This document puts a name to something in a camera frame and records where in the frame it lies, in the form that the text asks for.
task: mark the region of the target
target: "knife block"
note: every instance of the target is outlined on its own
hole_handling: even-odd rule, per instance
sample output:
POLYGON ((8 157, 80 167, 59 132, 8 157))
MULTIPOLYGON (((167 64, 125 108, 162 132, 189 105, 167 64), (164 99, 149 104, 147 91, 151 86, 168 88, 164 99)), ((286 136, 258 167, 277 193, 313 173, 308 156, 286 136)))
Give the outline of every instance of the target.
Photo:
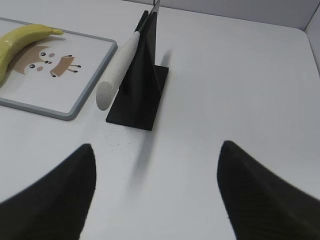
MULTIPOLYGON (((106 122, 151 131, 169 68, 155 65, 157 16, 149 16, 106 122)), ((136 31, 148 17, 144 11, 136 31)))

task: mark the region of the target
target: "cutting board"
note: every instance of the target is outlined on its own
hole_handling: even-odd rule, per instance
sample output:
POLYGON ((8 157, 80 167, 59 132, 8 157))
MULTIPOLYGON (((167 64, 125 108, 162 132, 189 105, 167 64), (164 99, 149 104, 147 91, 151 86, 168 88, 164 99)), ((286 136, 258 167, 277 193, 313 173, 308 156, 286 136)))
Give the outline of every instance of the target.
MULTIPOLYGON (((0 18, 0 36, 28 23, 0 18)), ((0 105, 74 119, 117 50, 112 39, 63 30, 23 49, 0 87, 0 105)))

